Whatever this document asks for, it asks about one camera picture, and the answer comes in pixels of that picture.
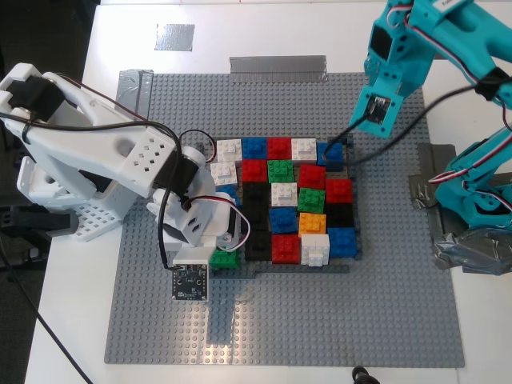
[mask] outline gray lego baseplate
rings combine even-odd
[[[347,127],[365,81],[364,74],[329,74],[327,82],[233,84],[228,74],[157,74],[150,118],[177,133],[325,141]],[[421,93],[410,97],[394,134],[422,107]],[[410,204],[408,176],[419,172],[417,145],[428,141],[422,121],[352,170],[363,257],[346,261],[349,274],[214,278],[208,303],[171,299],[154,220],[139,200],[123,228],[105,362],[464,366],[450,272],[432,262],[426,212]],[[357,156],[384,143],[354,133]]]

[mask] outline black floor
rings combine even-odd
[[[91,0],[0,0],[0,47],[6,72],[19,62],[28,62],[42,73],[63,72],[81,79],[92,14]],[[0,201],[2,196],[16,192],[16,172],[10,168],[13,156],[13,150],[3,152],[0,137]],[[18,261],[27,245],[2,240],[9,259]],[[32,299],[39,302],[44,272],[22,272],[20,279]],[[0,384],[25,381],[34,324],[35,316],[16,286],[0,272]]]

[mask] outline black lego brick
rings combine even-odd
[[[252,230],[246,242],[248,262],[272,261],[272,233],[267,230]]]
[[[249,220],[251,230],[268,230],[268,206],[253,206],[249,204],[248,206],[242,206],[241,210],[247,220]],[[244,220],[242,220],[242,233],[247,233],[247,224]]]
[[[354,207],[352,204],[326,204],[327,228],[345,228],[354,226]]]
[[[268,210],[270,184],[268,182],[244,182],[242,185],[242,204]]]

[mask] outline circuit board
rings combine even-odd
[[[172,298],[174,300],[200,301],[208,299],[208,265],[183,265],[173,270]]]

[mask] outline yellow lego brick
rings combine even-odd
[[[325,214],[307,214],[301,212],[298,220],[298,236],[303,234],[326,234]]]

